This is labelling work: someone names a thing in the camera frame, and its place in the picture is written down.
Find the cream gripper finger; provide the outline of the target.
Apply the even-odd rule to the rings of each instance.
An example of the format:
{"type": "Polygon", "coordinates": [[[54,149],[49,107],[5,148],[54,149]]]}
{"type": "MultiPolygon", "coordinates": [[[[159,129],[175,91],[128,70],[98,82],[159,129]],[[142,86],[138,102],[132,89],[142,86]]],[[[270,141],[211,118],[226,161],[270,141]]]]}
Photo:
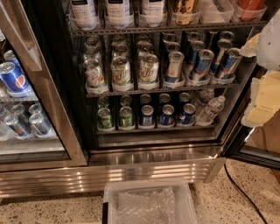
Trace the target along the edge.
{"type": "Polygon", "coordinates": [[[280,109],[280,72],[268,70],[261,79],[253,78],[250,99],[241,124],[261,127],[280,109]]]}
{"type": "Polygon", "coordinates": [[[260,33],[256,34],[245,43],[245,45],[240,50],[240,55],[247,58],[257,56],[259,40],[260,33]]]}

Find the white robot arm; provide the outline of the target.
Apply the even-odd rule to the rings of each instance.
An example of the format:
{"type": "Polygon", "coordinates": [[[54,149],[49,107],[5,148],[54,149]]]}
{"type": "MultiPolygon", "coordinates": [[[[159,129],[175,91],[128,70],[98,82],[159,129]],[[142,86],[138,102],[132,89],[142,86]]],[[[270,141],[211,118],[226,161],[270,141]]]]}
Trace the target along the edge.
{"type": "Polygon", "coordinates": [[[251,103],[241,119],[244,126],[256,128],[280,109],[280,10],[241,48],[240,54],[256,56],[257,65],[266,69],[264,76],[252,80],[251,103]]]}

